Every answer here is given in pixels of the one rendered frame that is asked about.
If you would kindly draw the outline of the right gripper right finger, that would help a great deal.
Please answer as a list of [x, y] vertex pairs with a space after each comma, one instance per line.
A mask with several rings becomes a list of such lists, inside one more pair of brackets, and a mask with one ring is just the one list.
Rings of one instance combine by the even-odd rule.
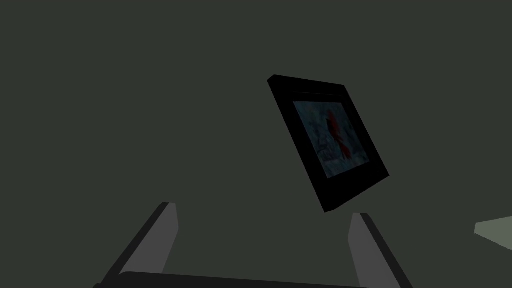
[[367, 213], [352, 214], [347, 240], [362, 288], [413, 288]]

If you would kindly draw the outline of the black framed picture red bird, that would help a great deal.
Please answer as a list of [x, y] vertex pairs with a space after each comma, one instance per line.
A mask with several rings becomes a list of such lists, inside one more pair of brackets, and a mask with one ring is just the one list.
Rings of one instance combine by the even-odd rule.
[[389, 176], [345, 86], [282, 75], [267, 82], [324, 212]]

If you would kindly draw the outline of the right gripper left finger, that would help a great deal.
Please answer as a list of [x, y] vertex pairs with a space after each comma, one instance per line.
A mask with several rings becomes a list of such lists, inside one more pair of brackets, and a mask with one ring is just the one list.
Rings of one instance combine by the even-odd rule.
[[106, 275], [118, 276], [125, 272], [161, 274], [178, 230], [176, 204], [161, 203]]

